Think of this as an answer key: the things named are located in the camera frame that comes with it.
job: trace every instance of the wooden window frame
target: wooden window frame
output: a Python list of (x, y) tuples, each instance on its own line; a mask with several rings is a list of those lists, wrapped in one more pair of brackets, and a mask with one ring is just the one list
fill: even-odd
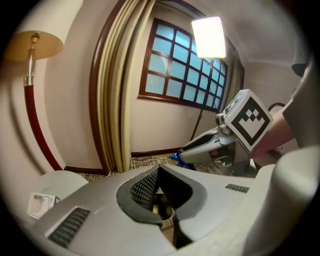
[[(168, 26), (168, 27), (174, 29), (174, 34), (173, 34), (173, 39), (172, 40), (170, 40), (170, 39), (168, 39), (166, 37), (163, 37), (161, 35), (156, 34), (159, 24), (164, 25), (164, 26)], [(190, 37), (190, 48), (187, 48), (184, 45), (181, 45), (178, 42), (175, 42), (177, 31), (180, 31), (180, 32), (182, 32), (182, 33), (184, 33), (184, 34), (186, 34), (186, 35), (188, 35)], [(153, 45), (154, 45), (155, 38), (160, 38), (160, 39), (163, 39), (163, 40), (166, 40), (166, 41), (172, 43), (170, 55), (167, 55), (167, 54), (164, 54), (162, 52), (158, 52), (158, 51), (155, 51), (155, 50), (152, 49)], [(180, 28), (178, 26), (175, 26), (175, 25), (173, 25), (171, 23), (168, 23), (168, 22), (166, 22), (164, 20), (161, 20), (161, 19), (158, 19), (158, 18), (154, 18), (153, 23), (152, 23), (152, 27), (151, 27), (151, 31), (150, 31), (150, 35), (149, 35), (149, 40), (148, 40), (147, 47), (146, 47), (145, 56), (144, 56), (144, 62), (143, 62), (143, 68), (142, 68), (142, 74), (141, 74), (141, 81), (140, 81), (138, 99), (147, 99), (147, 100), (168, 102), (168, 103), (180, 104), (180, 105), (185, 105), (185, 106), (190, 106), (190, 107), (201, 109), (203, 104), (197, 103), (195, 101), (196, 101), (196, 99), (198, 97), (198, 92), (199, 91), (203, 91), (203, 92), (205, 92), (204, 99), (203, 99), (203, 102), (205, 102), (204, 109), (208, 110), (208, 111), (215, 112), (215, 113), (219, 112), (219, 109), (221, 107), (221, 104), (222, 104), (222, 101), (223, 101), (223, 98), (224, 98), (225, 89), (226, 89), (226, 82), (227, 82), (227, 75), (228, 75), (228, 65), (222, 59), (219, 59), (219, 61), (221, 63), (223, 63), (223, 65), (225, 66), (225, 74), (224, 74), (224, 84), (223, 84), (223, 86), (219, 85), (219, 79), (220, 79), (221, 72), (216, 67), (213, 67), (213, 69), (217, 70), (218, 73), (219, 73), (218, 81), (215, 81), (215, 80), (212, 79), (212, 72), (213, 72), (212, 68), (210, 69), (209, 75), (203, 73), (203, 71), (202, 71), (203, 65), (204, 64), (210, 64), (204, 58), (201, 61), (200, 70), (198, 70), (198, 69), (194, 68), (193, 66), (191, 66), (190, 65), (191, 53), (196, 54), (194, 51), (191, 50), (193, 38), (194, 38), (194, 36), (192, 34), (190, 34), (189, 32), (187, 32), (185, 30), (183, 30), (182, 28)], [(186, 63), (173, 57), (174, 44), (177, 44), (178, 46), (188, 50), (188, 58), (187, 58), (187, 62)], [(158, 56), (162, 56), (162, 57), (165, 57), (165, 58), (169, 59), (166, 74), (159, 73), (159, 72), (156, 72), (156, 71), (148, 69), (149, 68), (151, 54), (156, 54)], [(179, 78), (170, 76), (172, 61), (178, 62), (178, 63), (180, 63), (180, 64), (185, 66), (185, 74), (184, 74), (184, 78), (183, 79), (179, 79)], [(192, 69), (192, 70), (194, 70), (194, 71), (199, 73), (199, 78), (198, 78), (197, 85), (194, 85), (192, 83), (187, 82), (189, 69)], [(152, 92), (146, 92), (148, 74), (152, 74), (152, 75), (156, 75), (156, 76), (165, 78), (164, 89), (163, 89), (163, 94), (162, 95), (161, 94), (157, 94), (157, 93), (152, 93)], [(201, 82), (201, 77), (202, 76), (208, 78), (208, 83), (207, 83), (207, 89), (206, 90), (200, 87), (200, 82)], [(166, 95), (169, 79), (182, 83), (181, 93), (180, 93), (180, 97), (179, 98)], [(215, 92), (212, 92), (212, 93), (209, 91), (211, 81), (214, 81), (217, 84)], [(184, 96), (184, 93), (185, 93), (185, 89), (186, 89), (186, 85), (191, 86), (191, 87), (196, 89), (193, 102), (189, 101), (189, 100), (186, 100), (186, 99), (183, 99), (183, 96)], [(216, 96), (219, 86), (222, 87), (221, 97)], [(213, 105), (215, 103), (216, 98), (220, 99), (219, 106), (217, 108), (214, 108), (213, 106), (209, 107), (209, 106), (206, 105), (208, 96), (211, 96), (211, 97), (213, 96), (213, 99), (212, 99), (213, 100), (213, 103), (212, 103)]]

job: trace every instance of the beige curtain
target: beige curtain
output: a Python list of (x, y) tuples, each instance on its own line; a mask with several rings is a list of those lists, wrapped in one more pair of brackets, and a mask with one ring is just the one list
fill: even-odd
[(233, 98), (241, 90), (241, 86), (244, 83), (244, 78), (245, 78), (245, 69), (240, 62), (239, 56), (235, 56), (233, 61), (230, 89), (225, 102), (225, 106), (228, 106), (228, 104), (233, 100)]
[(97, 113), (103, 155), (109, 171), (129, 169), (132, 42), (139, 25), (146, 23), (155, 0), (127, 0), (117, 14), (103, 46), (97, 83)]

